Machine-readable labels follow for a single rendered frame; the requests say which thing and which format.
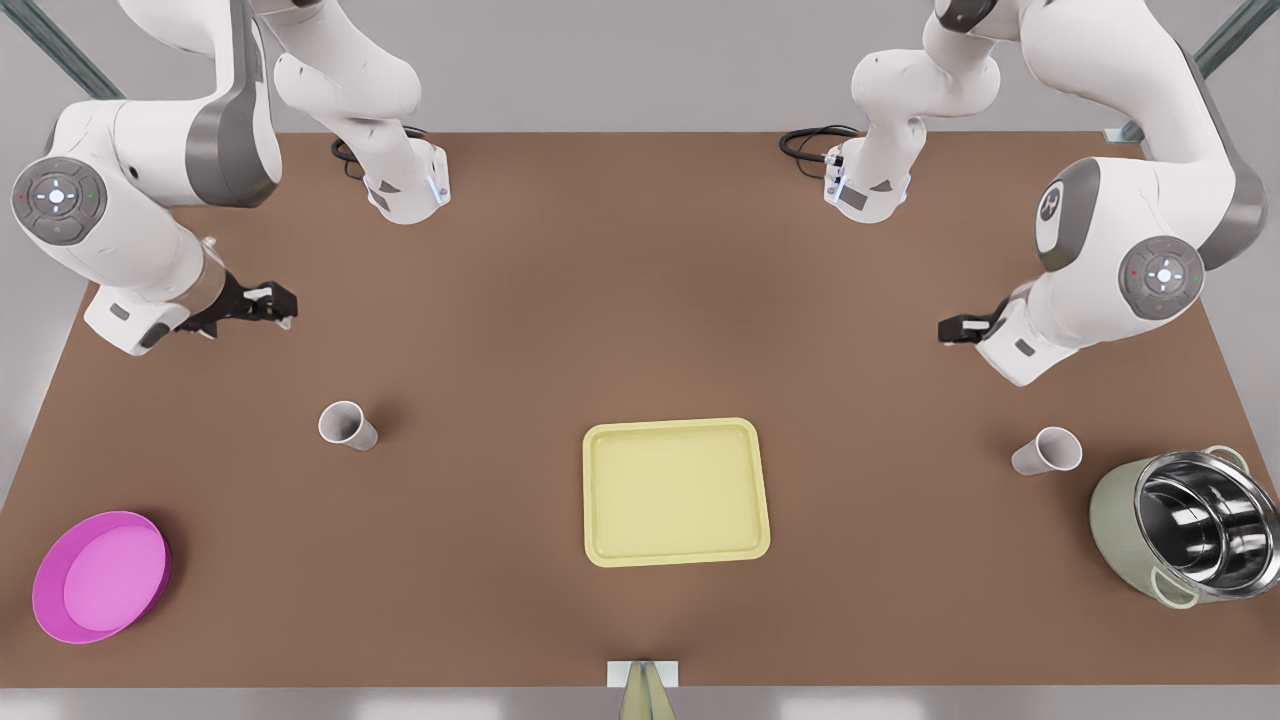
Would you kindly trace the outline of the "white IKEA cup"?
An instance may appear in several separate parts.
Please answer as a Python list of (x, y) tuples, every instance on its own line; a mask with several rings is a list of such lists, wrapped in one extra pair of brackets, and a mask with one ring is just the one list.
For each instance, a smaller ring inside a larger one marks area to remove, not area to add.
[(371, 450), (379, 441), (378, 430), (361, 406), (347, 400), (335, 401), (323, 410), (317, 432), (330, 445), (361, 452)]
[(1068, 429), (1046, 427), (1011, 456), (1011, 466), (1024, 477), (1070, 471), (1083, 460), (1082, 442)]

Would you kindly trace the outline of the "pale yellow rectangular tray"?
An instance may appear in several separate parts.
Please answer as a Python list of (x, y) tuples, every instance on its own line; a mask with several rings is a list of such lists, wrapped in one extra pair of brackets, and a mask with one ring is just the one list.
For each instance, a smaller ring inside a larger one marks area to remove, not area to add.
[(744, 561), (771, 547), (759, 437), (742, 418), (593, 427), (582, 503), (599, 568)]

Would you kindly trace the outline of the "green steel pot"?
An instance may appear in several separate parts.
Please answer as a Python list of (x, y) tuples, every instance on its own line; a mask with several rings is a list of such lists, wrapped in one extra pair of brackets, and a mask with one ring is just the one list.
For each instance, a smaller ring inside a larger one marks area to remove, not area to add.
[(1091, 533), (1132, 588), (1172, 610), (1280, 585), (1280, 507), (1224, 445), (1123, 464), (1096, 484)]

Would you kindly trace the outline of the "pink round bowl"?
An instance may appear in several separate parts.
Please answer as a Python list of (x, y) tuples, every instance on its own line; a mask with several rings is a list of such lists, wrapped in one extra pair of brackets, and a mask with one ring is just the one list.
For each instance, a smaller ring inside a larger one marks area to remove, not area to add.
[(61, 643), (104, 641), (147, 614), (170, 574), (170, 547), (150, 519), (129, 511), (96, 514), (46, 552), (32, 585), (35, 620)]

